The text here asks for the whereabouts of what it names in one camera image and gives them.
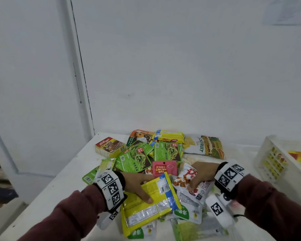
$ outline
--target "yellow snack package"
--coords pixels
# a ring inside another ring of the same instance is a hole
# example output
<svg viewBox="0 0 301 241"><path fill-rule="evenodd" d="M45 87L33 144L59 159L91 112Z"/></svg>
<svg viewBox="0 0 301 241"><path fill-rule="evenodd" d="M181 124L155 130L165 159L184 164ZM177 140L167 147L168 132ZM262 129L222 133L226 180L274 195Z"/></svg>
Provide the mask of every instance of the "yellow snack package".
<svg viewBox="0 0 301 241"><path fill-rule="evenodd" d="M185 135L182 132L164 130L157 130L156 133L153 134L153 139L174 143L184 143L184 137Z"/></svg>
<svg viewBox="0 0 301 241"><path fill-rule="evenodd" d="M151 196L153 203L147 204L136 194L125 192L128 198L121 206L125 237L158 217L182 208L167 172L143 184L142 188Z"/></svg>

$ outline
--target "hand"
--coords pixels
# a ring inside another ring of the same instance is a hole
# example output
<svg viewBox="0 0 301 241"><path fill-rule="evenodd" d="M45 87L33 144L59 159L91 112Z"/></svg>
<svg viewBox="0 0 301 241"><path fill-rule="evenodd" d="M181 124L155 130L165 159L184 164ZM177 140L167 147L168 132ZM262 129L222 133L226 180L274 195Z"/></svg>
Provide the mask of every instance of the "hand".
<svg viewBox="0 0 301 241"><path fill-rule="evenodd" d="M137 194L144 202L151 204L153 203L152 198L146 193L141 187L141 183L144 181L153 180L153 175L149 174L140 174L140 173L124 173L122 172L125 178L125 191L129 193Z"/></svg>
<svg viewBox="0 0 301 241"><path fill-rule="evenodd" d="M192 192L200 182L214 180L214 176L219 165L219 163L212 162L195 162L192 167L197 170L197 174L191 180L187 190Z"/></svg>

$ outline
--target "pile of snacks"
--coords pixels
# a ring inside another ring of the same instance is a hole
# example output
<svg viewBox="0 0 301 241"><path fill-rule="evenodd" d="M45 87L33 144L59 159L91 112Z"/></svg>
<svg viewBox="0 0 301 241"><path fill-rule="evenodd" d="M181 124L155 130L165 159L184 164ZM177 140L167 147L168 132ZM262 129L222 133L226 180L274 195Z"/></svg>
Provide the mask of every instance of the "pile of snacks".
<svg viewBox="0 0 301 241"><path fill-rule="evenodd" d="M156 177L142 185L154 200L152 204L143 202L135 194L126 193L128 198L120 209L125 237L156 237L156 220L164 221L165 218L172 223L176 241L228 235L214 217L206 215L205 199L214 182L202 182L189 192L187 187L197 171L187 163L181 164L183 153L224 159L218 138L138 129L130 134L126 144L107 137L95 145L95 150L107 159L82 178L87 184L91 184L99 172L109 169Z"/></svg>

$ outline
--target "person's left hand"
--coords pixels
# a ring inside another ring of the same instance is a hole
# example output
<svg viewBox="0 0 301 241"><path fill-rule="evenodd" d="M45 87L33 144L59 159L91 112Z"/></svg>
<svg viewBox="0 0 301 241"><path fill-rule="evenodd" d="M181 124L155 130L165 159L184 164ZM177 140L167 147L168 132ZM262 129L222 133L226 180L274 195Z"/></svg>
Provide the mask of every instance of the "person's left hand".
<svg viewBox="0 0 301 241"><path fill-rule="evenodd" d="M144 181L153 180L153 175L125 172L121 172L121 174L124 176L126 182L124 189L125 191L137 194L143 201L148 204L153 203L152 198L143 190L140 185Z"/></svg>

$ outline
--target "white wrist-mounted device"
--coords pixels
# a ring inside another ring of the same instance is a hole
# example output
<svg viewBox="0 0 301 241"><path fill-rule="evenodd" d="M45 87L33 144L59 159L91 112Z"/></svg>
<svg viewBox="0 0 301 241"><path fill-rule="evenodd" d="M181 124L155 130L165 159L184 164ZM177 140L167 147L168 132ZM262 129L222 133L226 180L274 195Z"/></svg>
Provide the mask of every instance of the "white wrist-mounted device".
<svg viewBox="0 0 301 241"><path fill-rule="evenodd" d="M93 181L102 191L107 204L107 212L102 212L97 220L97 226L105 230L116 215L120 206L127 198L117 174L113 171L104 172Z"/></svg>
<svg viewBox="0 0 301 241"><path fill-rule="evenodd" d="M231 210L227 205L232 201L231 196L236 185L249 172L237 163L226 163L215 175L215 185L221 190L222 194L212 194L205 200L207 208L213 213L223 228L228 228L235 223Z"/></svg>

